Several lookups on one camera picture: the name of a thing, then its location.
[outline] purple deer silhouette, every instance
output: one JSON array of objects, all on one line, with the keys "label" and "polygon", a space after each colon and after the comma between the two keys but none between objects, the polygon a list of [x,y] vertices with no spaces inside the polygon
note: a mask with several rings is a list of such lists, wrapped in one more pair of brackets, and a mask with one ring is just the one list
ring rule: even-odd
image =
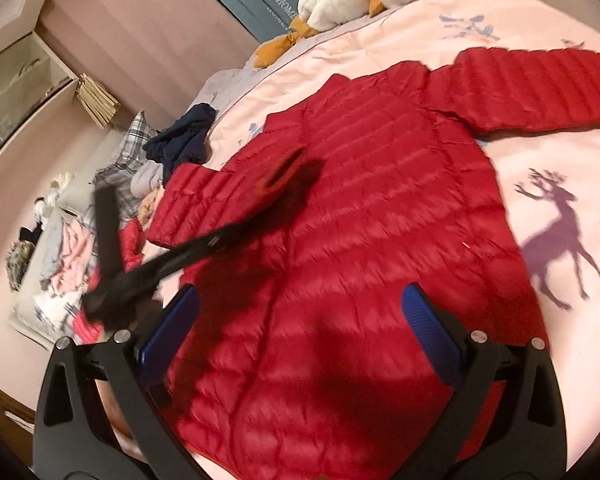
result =
[{"label": "purple deer silhouette", "polygon": [[526,262],[529,277],[533,278],[537,276],[540,279],[539,290],[560,308],[570,310],[571,305],[556,298],[549,289],[546,282],[549,263],[557,260],[565,253],[571,254],[578,287],[580,288],[580,297],[583,300],[588,300],[589,295],[584,290],[582,283],[580,256],[595,269],[599,277],[600,268],[593,259],[593,256],[587,253],[580,241],[581,232],[578,217],[570,205],[571,202],[576,202],[577,198],[560,186],[565,180],[565,176],[555,171],[544,170],[541,173],[538,170],[529,168],[529,182],[540,190],[540,195],[526,191],[522,182],[516,184],[515,189],[518,193],[533,200],[553,202],[558,208],[560,216],[544,230],[527,238],[522,244],[521,251]]}]

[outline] red puffer jacket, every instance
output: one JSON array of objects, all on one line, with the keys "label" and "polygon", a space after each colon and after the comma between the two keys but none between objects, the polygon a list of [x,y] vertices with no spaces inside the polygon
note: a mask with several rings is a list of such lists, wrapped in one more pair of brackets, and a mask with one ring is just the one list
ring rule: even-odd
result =
[{"label": "red puffer jacket", "polygon": [[469,330],[546,336],[472,134],[599,124],[600,54],[476,48],[433,72],[333,76],[222,171],[181,166],[148,232],[164,246],[240,218],[280,156],[307,154],[249,239],[184,273],[202,312],[170,370],[176,434],[242,480],[389,478],[450,397],[402,316],[406,284]]}]

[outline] blue gripper pad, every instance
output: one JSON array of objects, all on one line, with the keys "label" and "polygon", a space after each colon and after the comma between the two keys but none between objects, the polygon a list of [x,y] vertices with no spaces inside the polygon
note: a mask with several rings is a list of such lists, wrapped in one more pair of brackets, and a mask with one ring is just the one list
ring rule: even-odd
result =
[{"label": "blue gripper pad", "polygon": [[440,380],[458,389],[462,383],[462,352],[436,316],[419,286],[407,285],[402,293],[402,313]]},{"label": "blue gripper pad", "polygon": [[138,384],[143,390],[160,384],[200,311],[192,285],[181,288],[162,310],[158,325],[138,352]]}]

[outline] pink clothing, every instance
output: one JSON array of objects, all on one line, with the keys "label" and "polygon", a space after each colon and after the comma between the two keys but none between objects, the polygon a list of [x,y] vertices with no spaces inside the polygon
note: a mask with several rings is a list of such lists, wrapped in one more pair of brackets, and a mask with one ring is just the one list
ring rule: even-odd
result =
[{"label": "pink clothing", "polygon": [[93,234],[77,219],[62,228],[61,267],[50,279],[50,287],[64,294],[83,287],[87,282],[86,269],[93,248]]}]

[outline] silver screw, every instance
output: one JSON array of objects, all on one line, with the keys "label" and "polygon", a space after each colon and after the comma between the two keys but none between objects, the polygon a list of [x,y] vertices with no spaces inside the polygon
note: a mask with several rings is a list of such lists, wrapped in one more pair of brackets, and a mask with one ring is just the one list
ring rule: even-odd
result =
[{"label": "silver screw", "polygon": [[71,344],[71,338],[64,336],[64,337],[61,337],[60,339],[58,339],[58,341],[56,341],[56,348],[58,350],[64,350],[70,344]]},{"label": "silver screw", "polygon": [[487,342],[488,337],[482,330],[474,330],[471,332],[471,339],[476,343],[482,344]]},{"label": "silver screw", "polygon": [[129,330],[127,330],[127,329],[118,330],[113,335],[113,341],[115,341],[116,343],[126,343],[130,339],[131,339],[131,332],[129,332]]},{"label": "silver screw", "polygon": [[544,341],[539,337],[535,337],[531,340],[531,346],[536,350],[544,350],[544,348],[546,347]]}]

